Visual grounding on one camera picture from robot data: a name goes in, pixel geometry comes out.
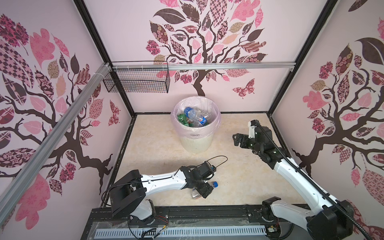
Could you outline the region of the pepsi label clear bottle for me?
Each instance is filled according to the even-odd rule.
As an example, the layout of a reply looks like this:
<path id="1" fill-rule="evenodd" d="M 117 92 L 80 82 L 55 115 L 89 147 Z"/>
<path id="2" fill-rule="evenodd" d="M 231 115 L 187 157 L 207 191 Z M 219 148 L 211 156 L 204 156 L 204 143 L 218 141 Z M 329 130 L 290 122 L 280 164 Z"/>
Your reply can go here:
<path id="1" fill-rule="evenodd" d="M 197 114 L 196 120 L 200 126 L 206 126 L 209 123 L 210 116 L 206 113 Z"/>

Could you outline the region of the blue label bottle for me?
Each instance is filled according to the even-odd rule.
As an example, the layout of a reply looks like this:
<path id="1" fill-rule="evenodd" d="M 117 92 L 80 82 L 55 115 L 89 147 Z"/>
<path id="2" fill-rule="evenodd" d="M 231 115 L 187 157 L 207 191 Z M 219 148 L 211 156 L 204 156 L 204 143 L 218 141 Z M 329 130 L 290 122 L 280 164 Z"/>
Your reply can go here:
<path id="1" fill-rule="evenodd" d="M 200 111 L 191 107 L 186 107 L 184 109 L 184 114 L 186 115 L 187 118 L 194 121 L 202 121 L 204 119 L 204 116 L 201 114 Z"/>

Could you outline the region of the green sprite bottle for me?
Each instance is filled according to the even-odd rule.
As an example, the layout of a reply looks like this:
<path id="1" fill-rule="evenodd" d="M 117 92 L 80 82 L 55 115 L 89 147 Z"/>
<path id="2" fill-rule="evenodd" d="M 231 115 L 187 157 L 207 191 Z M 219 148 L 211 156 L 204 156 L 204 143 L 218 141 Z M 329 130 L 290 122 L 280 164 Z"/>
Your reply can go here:
<path id="1" fill-rule="evenodd" d="M 178 121 L 184 126 L 189 126 L 189 120 L 185 114 L 178 115 Z"/>

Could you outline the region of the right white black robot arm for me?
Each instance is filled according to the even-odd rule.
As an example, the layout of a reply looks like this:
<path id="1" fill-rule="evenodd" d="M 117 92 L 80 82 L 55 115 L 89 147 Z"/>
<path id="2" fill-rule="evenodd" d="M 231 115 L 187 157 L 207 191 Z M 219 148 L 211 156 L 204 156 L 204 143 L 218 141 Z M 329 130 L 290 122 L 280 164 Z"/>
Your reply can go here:
<path id="1" fill-rule="evenodd" d="M 306 230 L 314 240 L 342 240 L 353 233 L 354 208 L 339 201 L 303 172 L 283 148 L 273 141 L 272 131 L 253 120 L 249 133 L 234 134 L 234 145 L 249 149 L 272 170 L 281 175 L 305 200 L 308 208 L 288 204 L 279 197 L 262 203 L 262 216 L 272 222 L 284 219 Z"/>

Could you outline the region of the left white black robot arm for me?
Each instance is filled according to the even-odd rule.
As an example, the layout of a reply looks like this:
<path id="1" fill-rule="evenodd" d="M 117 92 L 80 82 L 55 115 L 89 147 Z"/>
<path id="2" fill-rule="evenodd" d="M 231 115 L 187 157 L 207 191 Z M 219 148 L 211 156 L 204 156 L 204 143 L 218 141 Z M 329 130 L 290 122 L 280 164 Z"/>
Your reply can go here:
<path id="1" fill-rule="evenodd" d="M 205 161 L 197 166 L 182 166 L 160 175 L 142 175 L 132 170 L 108 189 L 113 218 L 134 216 L 141 221 L 155 217 L 155 207 L 146 197 L 171 190 L 194 189 L 207 198 L 214 187 L 208 183 L 217 168 Z"/>

